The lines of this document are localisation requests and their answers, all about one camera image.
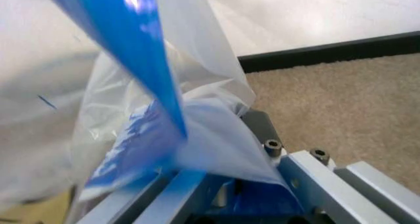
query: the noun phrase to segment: blue printed plastic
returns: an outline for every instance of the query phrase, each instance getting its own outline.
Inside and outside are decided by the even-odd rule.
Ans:
[[[54,0],[158,99],[186,136],[156,0]]]

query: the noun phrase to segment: clear plastic bag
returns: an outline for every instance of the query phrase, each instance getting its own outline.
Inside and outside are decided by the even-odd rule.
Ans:
[[[166,56],[182,93],[188,132],[187,142],[174,150],[174,165],[284,185],[258,140],[239,119],[251,106],[255,95],[207,0],[158,0],[158,4]],[[106,54],[99,57],[76,126],[73,157],[78,160],[75,165],[80,167],[77,177],[86,177],[88,174],[80,176],[80,173],[98,166],[101,156],[96,157],[97,151],[101,151],[99,154],[108,151],[117,135],[134,123],[127,125],[132,113],[145,110],[151,99],[112,58]],[[126,149],[120,145],[126,137],[123,133],[122,138],[117,138],[95,173],[109,167],[106,163]],[[142,153],[155,154],[153,148]],[[93,192],[85,192],[83,196],[93,197],[122,186],[129,180],[123,178],[126,175],[120,167],[120,174],[113,176],[124,182],[118,178],[106,179],[106,184],[100,184],[102,190],[98,183],[91,186],[89,182],[87,188],[92,188]]]

